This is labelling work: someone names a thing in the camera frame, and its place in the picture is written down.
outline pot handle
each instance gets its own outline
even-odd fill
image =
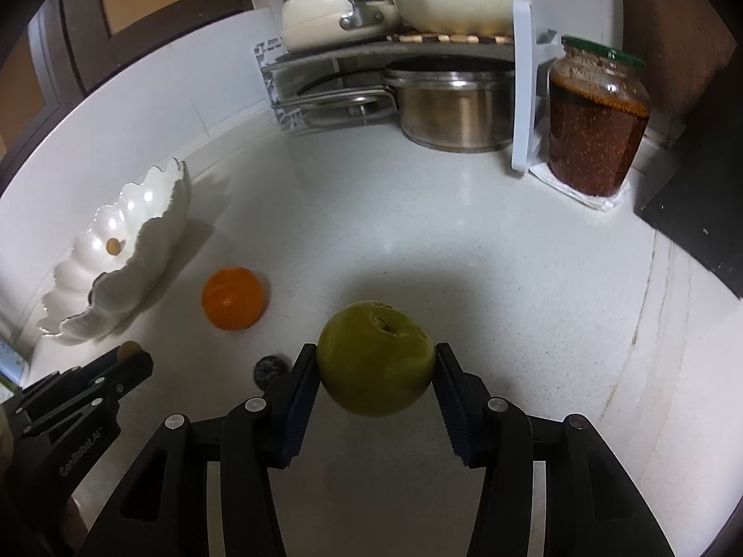
[[[389,98],[395,109],[398,108],[398,100],[395,98],[395,92],[390,90],[389,87],[381,85],[369,87],[347,87],[330,92],[305,94],[303,96],[295,96],[294,98],[281,100],[276,102],[273,106],[274,109],[338,109],[342,107],[353,107],[358,104],[368,104],[369,102],[376,102],[382,98]]]

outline dish rack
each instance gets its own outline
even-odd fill
[[[280,39],[257,44],[255,59],[263,74],[263,79],[275,104],[280,100],[276,86],[276,74],[300,66],[339,61],[345,58],[369,55],[417,56],[417,55],[466,55],[513,62],[515,66],[515,110],[514,144],[511,152],[511,167],[525,174],[537,163],[541,142],[548,132],[547,116],[535,127],[536,82],[542,65],[560,57],[564,50],[560,35],[551,29],[537,30],[534,25],[532,3],[528,0],[514,0],[514,43],[513,44],[453,44],[422,43],[404,44],[397,42],[374,42],[347,46],[310,55],[292,56],[286,53]],[[299,110],[276,110],[276,119],[286,129],[294,129],[302,124]]]

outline screw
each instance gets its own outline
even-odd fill
[[[488,408],[493,412],[505,412],[508,410],[508,402],[503,398],[490,398]]]
[[[583,415],[570,415],[567,418],[567,422],[570,423],[571,427],[574,427],[575,429],[585,429],[588,427],[588,419],[586,419]]]
[[[170,415],[165,419],[165,426],[168,427],[168,429],[178,429],[183,426],[185,422],[186,417],[183,415]]]
[[[250,412],[260,412],[266,408],[266,401],[263,398],[250,398],[245,403],[245,410]]]

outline green jar lid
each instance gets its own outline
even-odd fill
[[[622,63],[622,65],[634,66],[636,69],[642,69],[645,66],[645,61],[641,60],[637,56],[632,56],[622,50],[616,48],[610,48],[603,44],[597,44],[595,41],[584,40],[582,38],[576,38],[573,35],[563,35],[562,45],[569,46],[571,48],[578,48],[580,50],[586,50],[586,52],[592,52],[604,58],[608,58],[612,61]]]

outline apple stem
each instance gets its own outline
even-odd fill
[[[377,324],[384,332],[391,332],[389,330],[389,327],[387,326],[387,323],[382,320],[379,316],[374,316],[374,320],[377,321]]]

